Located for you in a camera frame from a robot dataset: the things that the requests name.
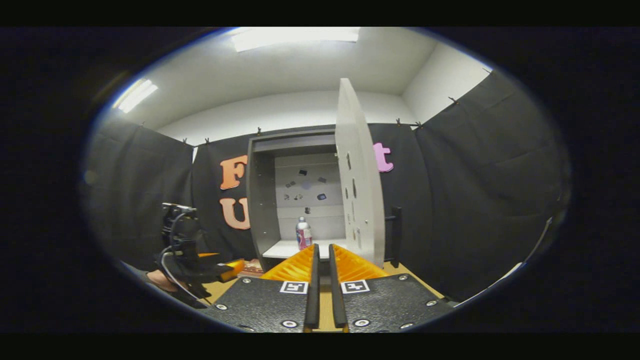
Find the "beige cabinet door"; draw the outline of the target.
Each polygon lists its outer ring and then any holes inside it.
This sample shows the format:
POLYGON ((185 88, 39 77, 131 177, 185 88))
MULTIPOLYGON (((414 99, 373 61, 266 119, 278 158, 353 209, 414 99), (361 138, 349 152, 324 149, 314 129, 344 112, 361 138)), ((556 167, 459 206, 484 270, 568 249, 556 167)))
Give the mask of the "beige cabinet door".
POLYGON ((334 140, 346 249, 382 269, 387 259, 382 182, 370 128, 348 78, 339 80, 334 140))

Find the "clear bottle with pink label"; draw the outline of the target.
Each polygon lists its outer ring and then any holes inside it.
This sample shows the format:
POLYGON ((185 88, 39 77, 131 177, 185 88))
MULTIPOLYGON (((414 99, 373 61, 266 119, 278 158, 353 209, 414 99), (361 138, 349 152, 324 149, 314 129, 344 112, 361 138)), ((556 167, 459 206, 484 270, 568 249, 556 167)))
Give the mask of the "clear bottle with pink label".
POLYGON ((313 246, 313 233, 310 224, 305 217, 299 217, 295 226, 295 235, 299 251, 313 246))

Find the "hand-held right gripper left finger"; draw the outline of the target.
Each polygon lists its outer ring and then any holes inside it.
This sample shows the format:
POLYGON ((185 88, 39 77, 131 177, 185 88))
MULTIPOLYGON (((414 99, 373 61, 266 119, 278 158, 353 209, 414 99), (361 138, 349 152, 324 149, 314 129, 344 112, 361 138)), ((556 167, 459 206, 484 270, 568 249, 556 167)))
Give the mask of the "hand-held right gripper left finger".
POLYGON ((320 319, 319 263, 314 244, 260 278, 236 280, 204 315, 244 332, 311 332, 320 319))

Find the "dark grey cabinet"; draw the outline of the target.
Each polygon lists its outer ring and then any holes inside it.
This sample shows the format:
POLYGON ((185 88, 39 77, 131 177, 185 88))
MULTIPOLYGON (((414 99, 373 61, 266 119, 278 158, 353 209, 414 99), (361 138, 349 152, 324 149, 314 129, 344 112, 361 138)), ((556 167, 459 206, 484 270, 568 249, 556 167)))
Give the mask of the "dark grey cabinet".
POLYGON ((345 246, 346 215, 335 132, 307 130, 258 136, 247 149, 247 214, 263 271, 298 251, 296 227, 305 218, 320 257, 345 246))

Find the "stack of brown books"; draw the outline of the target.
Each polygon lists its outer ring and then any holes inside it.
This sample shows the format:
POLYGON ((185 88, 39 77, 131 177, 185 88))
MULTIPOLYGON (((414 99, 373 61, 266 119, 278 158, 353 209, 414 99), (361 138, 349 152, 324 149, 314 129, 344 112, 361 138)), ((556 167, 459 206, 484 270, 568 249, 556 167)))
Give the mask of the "stack of brown books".
POLYGON ((244 268, 237 274, 237 276, 238 278, 261 278, 264 274, 265 271, 263 270, 259 259, 252 259, 244 261, 244 268))

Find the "black backdrop cloth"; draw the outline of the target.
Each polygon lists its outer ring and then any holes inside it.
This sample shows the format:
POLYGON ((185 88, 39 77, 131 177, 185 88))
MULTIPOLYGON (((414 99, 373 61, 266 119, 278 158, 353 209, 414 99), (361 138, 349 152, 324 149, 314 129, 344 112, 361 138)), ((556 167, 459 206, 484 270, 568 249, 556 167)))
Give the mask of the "black backdrop cloth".
MULTIPOLYGON (((498 71, 419 127, 369 129, 390 167, 380 173, 385 213, 402 208, 400 262, 455 301, 525 262, 567 205, 569 164, 549 117, 498 71)), ((178 203, 199 210, 205 251, 258 259, 243 164, 252 138, 194 147, 128 121, 105 125, 80 183, 98 241, 153 271, 164 247, 162 203, 178 203)))

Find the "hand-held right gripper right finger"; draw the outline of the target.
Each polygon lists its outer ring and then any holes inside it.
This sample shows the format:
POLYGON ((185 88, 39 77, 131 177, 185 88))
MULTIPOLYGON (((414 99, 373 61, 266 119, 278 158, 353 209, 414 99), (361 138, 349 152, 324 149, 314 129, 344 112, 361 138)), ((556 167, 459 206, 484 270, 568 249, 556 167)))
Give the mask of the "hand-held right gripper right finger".
POLYGON ((455 309, 411 273, 389 275, 337 244, 328 253, 333 320, 343 332, 413 331, 455 309))

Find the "ceiling light panel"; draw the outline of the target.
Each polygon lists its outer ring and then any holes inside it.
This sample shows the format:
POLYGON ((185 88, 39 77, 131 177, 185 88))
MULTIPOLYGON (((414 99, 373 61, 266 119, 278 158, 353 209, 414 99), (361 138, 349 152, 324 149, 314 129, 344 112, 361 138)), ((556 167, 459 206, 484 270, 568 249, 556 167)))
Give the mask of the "ceiling light panel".
POLYGON ((131 84, 120 96, 115 100, 112 109, 119 110, 124 114, 132 111, 142 101, 146 100, 150 95, 158 90, 158 85, 150 79, 140 78, 131 84))

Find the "white sheet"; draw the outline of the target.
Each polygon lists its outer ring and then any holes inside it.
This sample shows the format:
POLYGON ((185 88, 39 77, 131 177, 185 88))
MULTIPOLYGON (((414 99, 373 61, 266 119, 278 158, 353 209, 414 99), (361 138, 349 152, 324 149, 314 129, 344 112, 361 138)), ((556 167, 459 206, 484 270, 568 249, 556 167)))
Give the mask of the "white sheet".
POLYGON ((471 303, 472 301, 475 301, 476 299, 479 299, 481 296, 485 296, 487 294, 489 294, 489 292, 494 292, 497 291, 498 288, 500 286, 502 286, 503 284, 506 284, 508 282, 508 280, 512 280, 512 278, 514 278, 514 275, 517 272, 523 271, 523 269, 528 266, 528 264, 532 263, 534 261, 534 257, 541 255, 542 253, 542 246, 543 243, 547 240, 547 238, 549 237, 549 233, 551 232, 551 228, 553 227, 553 225, 555 225, 557 223, 557 218, 558 215, 554 215, 554 216, 550 216, 545 224, 544 224, 544 228, 542 229, 542 232, 540 234, 540 236, 538 237, 537 242, 535 243, 534 248, 530 251, 530 253, 525 257, 524 260, 522 260, 521 262, 517 262, 517 264, 515 264, 510 270, 508 270, 505 274, 503 274, 498 280, 494 281, 492 284, 490 284, 487 288, 483 289, 482 291, 474 294, 473 296, 467 298, 466 300, 460 301, 459 303, 453 305, 451 308, 452 309, 457 309, 459 307, 465 306, 469 303, 471 303))

